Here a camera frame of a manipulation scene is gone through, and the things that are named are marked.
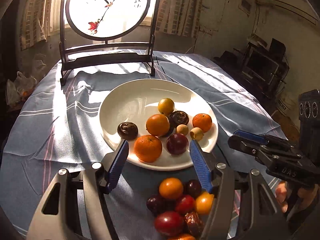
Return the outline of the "person's right hand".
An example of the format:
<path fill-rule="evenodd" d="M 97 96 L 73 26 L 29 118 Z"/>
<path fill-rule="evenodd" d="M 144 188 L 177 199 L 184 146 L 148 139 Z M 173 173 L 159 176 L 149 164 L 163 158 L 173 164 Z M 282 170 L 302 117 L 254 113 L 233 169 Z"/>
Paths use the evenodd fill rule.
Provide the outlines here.
<path fill-rule="evenodd" d="M 293 190 L 290 188 L 288 182 L 281 181 L 276 190 L 276 200 L 281 207 L 283 213 L 288 210 L 288 200 L 291 196 L 298 196 L 302 201 L 296 208 L 296 212 L 302 211 L 307 209 L 313 202 L 313 200 L 317 196 L 319 186 L 316 184 L 313 188 L 300 188 L 298 189 L 297 193 L 294 193 Z"/>

